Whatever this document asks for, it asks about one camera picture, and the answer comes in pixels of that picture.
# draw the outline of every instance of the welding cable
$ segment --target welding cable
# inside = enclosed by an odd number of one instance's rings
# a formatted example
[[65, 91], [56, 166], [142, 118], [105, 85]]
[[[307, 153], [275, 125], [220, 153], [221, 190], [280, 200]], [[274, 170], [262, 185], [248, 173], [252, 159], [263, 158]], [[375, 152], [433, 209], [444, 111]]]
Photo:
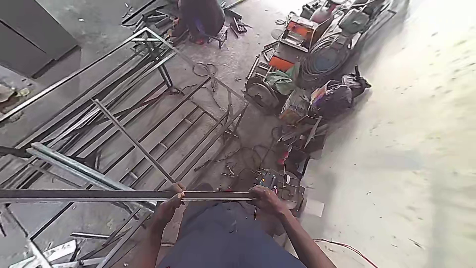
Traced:
[[[198, 76], [201, 76], [201, 77], [205, 77], [205, 76], [208, 76], [208, 75], [214, 75], [214, 74], [216, 74], [217, 71], [218, 71], [218, 68], [217, 68], [214, 64], [212, 64], [212, 63], [204, 64], [203, 62], [196, 62], [196, 64], [202, 65], [202, 66], [205, 68], [205, 70], [207, 71], [207, 74], [198, 74], [198, 73], [195, 72], [195, 66], [196, 66], [196, 65], [194, 65], [194, 66], [192, 67], [192, 72], [193, 72], [195, 75], [198, 75]], [[211, 71], [209, 70], [209, 66], [213, 66], [214, 72], [211, 72]]]
[[353, 248], [352, 246], [350, 245], [347, 245], [347, 244], [344, 244], [344, 243], [339, 243], [339, 242], [334, 242], [334, 241], [330, 241], [330, 240], [326, 240], [326, 239], [322, 239], [322, 238], [319, 238], [319, 239], [314, 239], [314, 242], [328, 242], [330, 244], [336, 244], [336, 245], [339, 245], [339, 246], [342, 246], [342, 247], [346, 247], [352, 251], [354, 251], [355, 253], [357, 253], [358, 255], [360, 255], [363, 259], [365, 259], [368, 263], [370, 263], [373, 267], [375, 268], [378, 268], [377, 265], [375, 265], [370, 259], [368, 259], [367, 257], [364, 256], [364, 254], [360, 253], [360, 251], [356, 250], [355, 248]]
[[[314, 81], [322, 76], [330, 74], [332, 71], [341, 67], [350, 55], [351, 44], [346, 44], [341, 49], [331, 47], [332, 43], [338, 38], [340, 32], [331, 34], [319, 41], [309, 50], [308, 55], [301, 64], [301, 77], [305, 81]], [[330, 66], [319, 66], [323, 61], [333, 61]]]

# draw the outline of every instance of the hand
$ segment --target hand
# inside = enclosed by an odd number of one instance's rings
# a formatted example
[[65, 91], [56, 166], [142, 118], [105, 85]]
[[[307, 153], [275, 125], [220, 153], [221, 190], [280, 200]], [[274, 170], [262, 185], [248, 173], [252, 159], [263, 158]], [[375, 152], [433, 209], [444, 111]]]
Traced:
[[165, 225], [170, 222], [175, 214], [175, 209], [180, 206], [182, 198], [185, 196], [185, 193], [183, 193], [185, 186], [181, 182], [172, 184], [167, 190], [176, 194], [165, 202], [157, 202], [154, 215], [152, 216], [152, 229], [155, 231], [162, 231], [165, 228]]
[[252, 200], [248, 202], [268, 214], [279, 216], [288, 210], [286, 205], [268, 187], [256, 185], [249, 192]]

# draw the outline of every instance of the coiled cable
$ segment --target coiled cable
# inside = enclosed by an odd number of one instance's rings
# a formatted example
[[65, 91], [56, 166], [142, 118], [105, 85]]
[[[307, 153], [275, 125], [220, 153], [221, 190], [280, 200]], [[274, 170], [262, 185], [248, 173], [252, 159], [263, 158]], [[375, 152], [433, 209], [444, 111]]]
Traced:
[[341, 33], [328, 35], [310, 49], [301, 63], [301, 77], [305, 81], [314, 81], [330, 74], [341, 67], [350, 55], [351, 40], [339, 48], [332, 47], [332, 43]]

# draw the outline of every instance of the red wire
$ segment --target red wire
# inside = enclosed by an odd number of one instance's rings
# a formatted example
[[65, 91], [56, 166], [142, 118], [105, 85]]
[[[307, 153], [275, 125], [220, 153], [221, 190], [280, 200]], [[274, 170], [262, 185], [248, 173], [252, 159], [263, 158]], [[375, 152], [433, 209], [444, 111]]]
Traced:
[[365, 257], [364, 254], [360, 253], [360, 251], [356, 250], [355, 248], [353, 248], [350, 245], [347, 245], [347, 244], [344, 244], [344, 243], [339, 243], [339, 242], [334, 242], [334, 241], [330, 241], [330, 240], [325, 240], [325, 239], [322, 239], [322, 238], [314, 239], [314, 241], [316, 241], [316, 242], [328, 242], [328, 243], [331, 243], [331, 244], [336, 244], [336, 245], [339, 245], [339, 246], [346, 247], [346, 248], [354, 251], [355, 253], [359, 254], [362, 258], [364, 258], [366, 261], [368, 261], [373, 267], [378, 268], [377, 265], [375, 265], [371, 260], [369, 260], [367, 257]]

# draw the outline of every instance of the forearm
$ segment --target forearm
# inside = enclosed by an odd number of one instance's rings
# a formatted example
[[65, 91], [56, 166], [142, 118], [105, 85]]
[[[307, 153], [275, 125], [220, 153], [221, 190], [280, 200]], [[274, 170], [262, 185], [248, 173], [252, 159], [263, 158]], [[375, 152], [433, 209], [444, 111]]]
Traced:
[[307, 268], [336, 268], [289, 210], [285, 209], [281, 212], [279, 219], [299, 260]]
[[134, 268], [154, 268], [159, 254], [160, 244], [162, 242], [163, 228], [151, 231], [148, 228], [145, 237], [141, 240], [136, 248], [136, 254], [132, 261], [131, 267]]

